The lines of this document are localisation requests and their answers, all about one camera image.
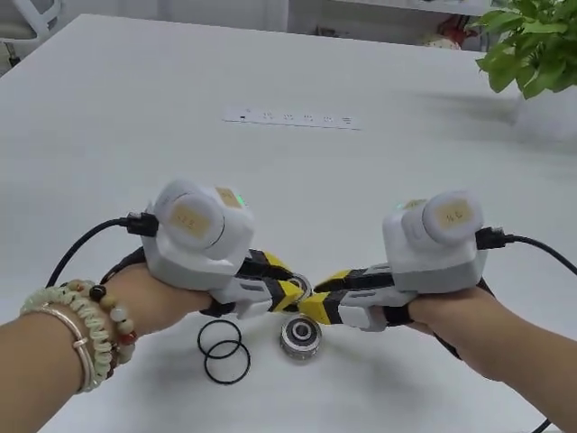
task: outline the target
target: white device housing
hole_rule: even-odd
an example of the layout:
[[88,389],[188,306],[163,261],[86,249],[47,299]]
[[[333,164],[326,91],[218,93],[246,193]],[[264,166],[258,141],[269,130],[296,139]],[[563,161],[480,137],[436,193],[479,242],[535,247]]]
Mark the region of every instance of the white device housing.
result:
[[155,278],[182,289],[221,290],[229,285],[254,234],[252,212],[234,189],[175,180],[147,212],[159,220],[156,236],[142,237]]
[[443,293],[479,282],[487,254],[477,250],[481,206],[466,191],[413,200],[385,217],[385,250],[399,291]]

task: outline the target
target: cable connector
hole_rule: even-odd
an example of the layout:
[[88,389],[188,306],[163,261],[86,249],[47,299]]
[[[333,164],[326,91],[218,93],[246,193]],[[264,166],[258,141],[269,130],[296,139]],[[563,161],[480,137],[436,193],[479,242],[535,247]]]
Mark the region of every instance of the cable connector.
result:
[[131,235],[154,237],[159,231],[159,220],[146,212],[131,212],[125,218],[126,231]]
[[501,227],[485,227],[475,233],[478,250],[493,250],[510,244],[507,235]]

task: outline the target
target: power strip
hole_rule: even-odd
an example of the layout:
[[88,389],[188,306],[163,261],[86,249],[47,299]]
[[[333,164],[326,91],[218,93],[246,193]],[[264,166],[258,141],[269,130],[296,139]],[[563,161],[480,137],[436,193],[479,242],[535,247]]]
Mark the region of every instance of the power strip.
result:
[[270,111],[254,108],[229,108],[224,114],[225,122],[241,124],[283,124],[286,126],[306,126],[312,128],[333,128],[360,130],[355,119],[346,115],[319,115],[290,110]]

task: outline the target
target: o-ring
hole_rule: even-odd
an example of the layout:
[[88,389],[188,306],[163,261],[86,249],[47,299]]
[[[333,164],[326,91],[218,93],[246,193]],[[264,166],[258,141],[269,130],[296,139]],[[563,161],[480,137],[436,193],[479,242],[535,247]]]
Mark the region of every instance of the o-ring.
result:
[[[221,381],[219,379],[216,379],[208,370],[208,360],[209,359],[218,359],[218,358],[214,358],[212,355],[210,355],[210,353],[213,350],[215,350],[217,347],[219,347],[220,345],[224,345],[226,343],[237,344],[234,351],[236,352],[238,350],[238,348],[241,347],[243,349],[243,351],[246,353],[246,368],[244,369],[243,374],[241,374],[239,377],[237,377],[236,379],[233,379],[231,381]],[[205,373],[211,381],[213,381],[214,383],[218,383],[219,385],[234,385],[235,383],[240,382],[242,379],[244,379],[244,376],[246,376],[248,374],[250,369],[251,369],[251,353],[249,352],[249,349],[246,347],[246,345],[244,345],[244,343],[241,343],[240,341],[236,341],[236,340],[220,341],[220,342],[216,343],[215,345],[213,345],[210,349],[208,349],[208,352],[206,353],[206,356],[205,356]]]
[[[238,335],[238,340],[234,341],[234,340],[225,340],[228,341],[229,343],[236,343],[236,347],[229,352],[226,355],[211,355],[210,353],[212,352],[212,350],[216,347],[216,345],[213,345],[208,351],[205,350],[203,348],[203,346],[200,344],[200,337],[202,336],[202,333],[205,331],[205,329],[207,329],[210,325],[214,325],[215,323],[224,323],[226,325],[229,325],[231,327],[234,328],[234,330],[236,331],[236,334]],[[232,355],[234,355],[236,353],[236,351],[238,350],[238,348],[241,346],[243,342],[243,334],[241,334],[241,330],[239,329],[238,326],[236,326],[233,322],[231,322],[230,320],[224,320],[222,318],[219,318],[218,320],[213,320],[212,322],[208,322],[207,324],[205,324],[203,327],[200,328],[200,331],[198,331],[198,336],[197,336],[197,345],[198,345],[198,349],[200,350],[200,352],[202,353],[202,355],[205,356],[205,358],[210,358],[210,359],[225,359],[228,358]]]

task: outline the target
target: hand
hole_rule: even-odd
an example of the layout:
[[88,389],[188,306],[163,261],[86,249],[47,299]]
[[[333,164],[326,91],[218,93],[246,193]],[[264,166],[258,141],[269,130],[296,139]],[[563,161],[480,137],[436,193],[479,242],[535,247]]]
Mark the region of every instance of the hand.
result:
[[144,264],[118,272],[106,284],[106,290],[126,306],[139,336],[171,327],[188,313],[207,309],[211,303],[206,292],[175,289],[154,279]]
[[474,288],[446,295],[421,296],[412,301],[412,328],[440,336],[453,345],[474,371],[499,381],[495,353],[510,350],[522,337],[526,322],[485,290]]

